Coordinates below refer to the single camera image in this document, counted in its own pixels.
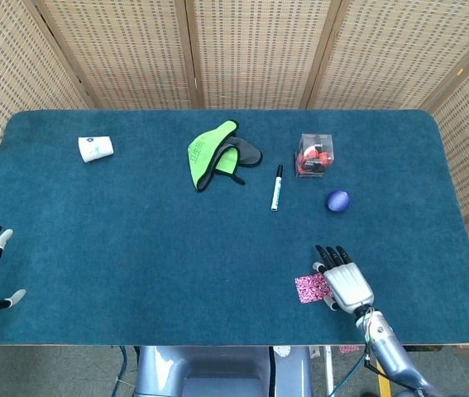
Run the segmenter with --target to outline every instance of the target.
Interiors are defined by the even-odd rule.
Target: wooden frame
[[[70,66],[69,61],[65,58],[64,52],[61,47],[56,42],[55,38],[52,36],[54,32],[50,32],[49,26],[46,24],[46,21],[43,20],[43,16],[37,10],[35,2],[24,0],[23,3],[25,4],[26,9],[34,18],[37,26],[41,30],[41,34],[46,38],[49,43],[50,48],[54,51],[55,56],[60,60],[60,63],[63,65],[63,68],[69,75],[70,79],[72,80],[76,89],[78,89],[79,94],[81,95],[82,99],[85,101],[85,104],[92,108],[94,106],[94,102],[89,94],[89,92],[85,89],[82,83],[80,83],[78,79],[78,75],[74,72],[73,68]]]
[[[324,73],[326,72],[330,57],[333,53],[333,47],[339,37],[339,31],[341,30],[344,18],[347,15],[350,1],[351,0],[332,0],[320,42],[318,43],[317,52],[315,53],[315,60],[313,60],[313,68],[309,74],[306,90],[304,91],[304,96],[300,104],[302,108],[313,108],[315,101],[314,91],[320,86],[323,80]]]
[[[199,41],[195,23],[194,0],[175,2],[179,23],[181,46],[183,47],[184,67],[188,78],[188,90],[192,108],[203,107],[203,81],[199,64]]]
[[[442,103],[455,92],[458,86],[469,75],[469,51],[455,65],[451,72],[442,80],[442,82],[427,96],[420,105],[420,109],[434,113]]]
[[[50,46],[55,49],[56,53],[60,53],[59,57],[64,60],[63,63],[64,65],[67,65],[67,70],[70,70],[70,73],[74,76],[74,81],[78,80],[79,77],[79,79],[82,81],[82,84],[84,84],[84,91],[86,91],[86,94],[89,97],[88,104],[91,104],[95,108],[101,108],[102,106],[100,101],[94,94],[96,90],[90,86],[89,79],[83,75],[82,68],[79,67],[78,61],[73,57],[66,45],[59,45],[60,42],[65,44],[67,41],[61,35],[60,29],[54,26],[52,18],[49,17],[50,12],[46,5],[41,0],[33,0],[33,4],[31,4],[32,1],[30,0],[25,1],[25,3],[26,7],[34,16],[34,19],[38,21],[38,25],[41,31],[44,32],[43,34],[48,40]]]

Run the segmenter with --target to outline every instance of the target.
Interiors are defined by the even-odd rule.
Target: table
[[[263,152],[198,194],[188,144],[227,119]],[[297,179],[300,134],[336,161]],[[84,164],[78,136],[112,138]],[[276,166],[280,207],[270,211]],[[345,189],[352,205],[330,213]],[[35,111],[0,148],[0,344],[360,343],[353,318],[301,304],[315,244],[344,246],[402,343],[469,342],[469,241],[436,122],[417,110]]]

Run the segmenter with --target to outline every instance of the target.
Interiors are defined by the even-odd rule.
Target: gray floor
[[[441,352],[411,353],[424,374],[449,394],[469,395],[469,356],[452,347]],[[127,348],[128,366],[123,379],[134,384],[136,355]],[[353,366],[359,353],[334,351],[334,371],[340,379]],[[0,395],[109,396],[122,363],[117,347],[0,347]],[[315,397],[325,394],[322,359],[312,360]],[[358,397],[363,391],[377,392],[375,375],[361,368],[339,397]],[[133,387],[121,384],[118,396],[131,396]]]

